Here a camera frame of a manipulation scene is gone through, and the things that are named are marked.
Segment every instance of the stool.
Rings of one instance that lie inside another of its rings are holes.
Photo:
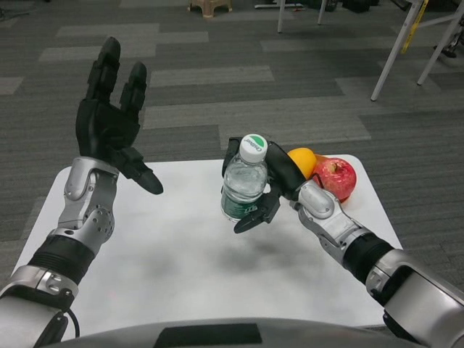
[[[195,6],[202,8],[203,18],[212,18],[216,7],[227,6],[229,12],[232,11],[232,0],[189,0],[187,10]]]

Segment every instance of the bottle label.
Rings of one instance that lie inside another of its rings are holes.
[[[242,219],[246,214],[254,212],[258,209],[256,202],[251,203],[241,203],[236,202],[230,198],[225,192],[223,192],[223,198],[221,200],[223,206],[223,211],[225,214],[230,216],[233,219]]]

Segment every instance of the white metal leg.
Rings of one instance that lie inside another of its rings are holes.
[[[322,17],[324,15],[324,12],[326,11],[326,5],[327,5],[327,0],[322,0],[322,4],[320,5],[320,10],[319,10],[318,25],[322,23]]]
[[[394,42],[389,58],[387,59],[385,63],[385,67],[382,70],[380,78],[377,81],[377,85],[374,88],[374,92],[372,93],[372,96],[370,97],[370,100],[372,100],[373,102],[377,100],[378,95],[380,94],[380,91],[382,90],[382,87],[384,86],[386,77],[389,75],[390,69],[392,68],[394,60],[397,58],[397,55],[399,51],[401,50],[403,43],[405,42],[407,36],[409,35],[409,32],[411,31],[411,27],[414,24],[414,20],[419,13],[419,9],[421,9],[421,5],[422,5],[422,1],[414,2],[409,10],[409,13],[406,16],[406,20],[403,23],[401,31],[398,34],[397,40]]]
[[[418,80],[418,85],[422,85],[423,82],[426,80],[428,74],[430,73],[430,70],[434,66],[436,59],[438,56],[441,54],[442,49],[444,48],[444,45],[447,44],[448,40],[450,39],[450,36],[455,32],[457,26],[459,25],[459,21],[461,17],[464,15],[464,0],[461,1],[459,7],[456,9],[455,13],[455,18],[451,21],[451,23],[448,25],[448,28],[443,34],[442,39],[440,40],[439,44],[437,45],[434,54],[432,54],[432,57],[428,61],[426,68],[423,70],[422,75],[420,75],[419,80]]]
[[[283,13],[285,12],[285,1],[286,0],[281,0],[281,9],[278,12],[278,25],[277,25],[278,33],[282,33]]]

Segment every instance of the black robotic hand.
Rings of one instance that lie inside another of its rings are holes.
[[[232,158],[239,152],[241,138],[230,138],[223,162],[223,176]],[[297,200],[298,188],[306,181],[295,162],[282,148],[268,141],[268,152],[265,158],[268,165],[268,183],[270,192],[263,194],[257,202],[257,210],[250,212],[233,228],[235,233],[243,233],[259,225],[270,223],[281,206],[280,197]]]
[[[153,194],[163,187],[132,147],[140,130],[138,113],[145,101],[146,67],[137,62],[124,85],[120,109],[109,103],[120,63],[120,44],[108,38],[88,77],[86,98],[80,102],[75,132],[81,156],[93,157],[116,167]]]

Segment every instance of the plastic bottle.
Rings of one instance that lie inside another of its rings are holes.
[[[267,150],[267,141],[257,134],[249,134],[241,140],[239,153],[228,164],[224,174],[221,207],[228,219],[239,221],[257,209],[255,203],[268,179]]]

